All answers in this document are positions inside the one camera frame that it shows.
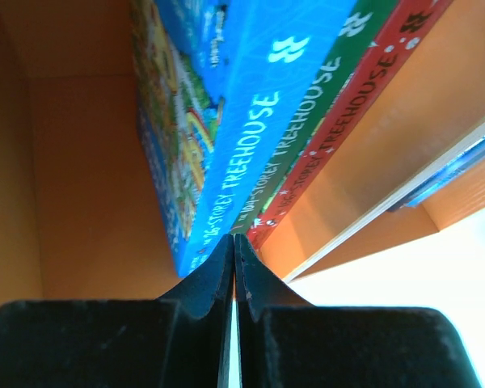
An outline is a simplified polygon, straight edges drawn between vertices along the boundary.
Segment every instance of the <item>wooden surface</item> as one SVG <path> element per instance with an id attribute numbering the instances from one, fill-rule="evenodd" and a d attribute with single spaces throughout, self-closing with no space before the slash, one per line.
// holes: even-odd
<path id="1" fill-rule="evenodd" d="M 44 295 L 152 298 L 174 272 L 133 77 L 31 81 Z"/>
<path id="2" fill-rule="evenodd" d="M 132 74 L 129 0 L 0 0 L 30 78 Z"/>
<path id="3" fill-rule="evenodd" d="M 41 297 L 28 89 L 0 20 L 0 305 Z"/>
<path id="4" fill-rule="evenodd" d="M 423 206 L 386 212 L 307 268 L 299 277 L 309 276 L 437 232 L 437 226 Z"/>
<path id="5" fill-rule="evenodd" d="M 485 159 L 424 201 L 442 230 L 485 207 Z"/>
<path id="6" fill-rule="evenodd" d="M 485 0 L 455 0 L 262 246 L 286 276 L 485 118 Z"/>

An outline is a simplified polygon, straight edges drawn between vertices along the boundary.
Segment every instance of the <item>blue book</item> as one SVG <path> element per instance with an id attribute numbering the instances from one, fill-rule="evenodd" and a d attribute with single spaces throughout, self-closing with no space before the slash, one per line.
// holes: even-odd
<path id="1" fill-rule="evenodd" d="M 355 2 L 133 0 L 139 130 L 180 276 L 230 232 Z"/>

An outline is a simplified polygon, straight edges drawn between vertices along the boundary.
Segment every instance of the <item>red book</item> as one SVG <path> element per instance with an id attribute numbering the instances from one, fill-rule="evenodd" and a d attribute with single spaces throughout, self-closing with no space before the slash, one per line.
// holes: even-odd
<path id="1" fill-rule="evenodd" d="M 452 0 L 402 0 L 361 59 L 318 132 L 247 236 L 260 248 L 372 106 Z"/>

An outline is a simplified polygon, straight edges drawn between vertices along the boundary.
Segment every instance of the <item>book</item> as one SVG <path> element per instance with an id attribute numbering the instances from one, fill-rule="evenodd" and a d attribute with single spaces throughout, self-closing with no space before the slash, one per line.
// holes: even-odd
<path id="1" fill-rule="evenodd" d="M 359 0 L 352 8 L 338 38 L 242 207 L 232 226 L 232 233 L 246 233 L 259 213 L 266 211 L 298 154 L 319 128 L 342 86 L 397 3 L 398 0 Z"/>
<path id="2" fill-rule="evenodd" d="M 451 2 L 402 0 L 394 9 L 278 194 L 248 230 L 255 248 L 279 225 Z"/>
<path id="3" fill-rule="evenodd" d="M 230 231 L 355 2 L 132 0 L 139 132 L 180 276 Z"/>

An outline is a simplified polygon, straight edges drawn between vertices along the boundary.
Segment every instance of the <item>green book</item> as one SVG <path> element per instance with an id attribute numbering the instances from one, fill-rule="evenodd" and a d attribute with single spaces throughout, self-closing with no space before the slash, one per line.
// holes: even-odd
<path id="1" fill-rule="evenodd" d="M 353 7 L 242 207 L 232 226 L 232 233 L 246 233 L 273 197 L 397 3 L 398 0 L 360 0 Z"/>

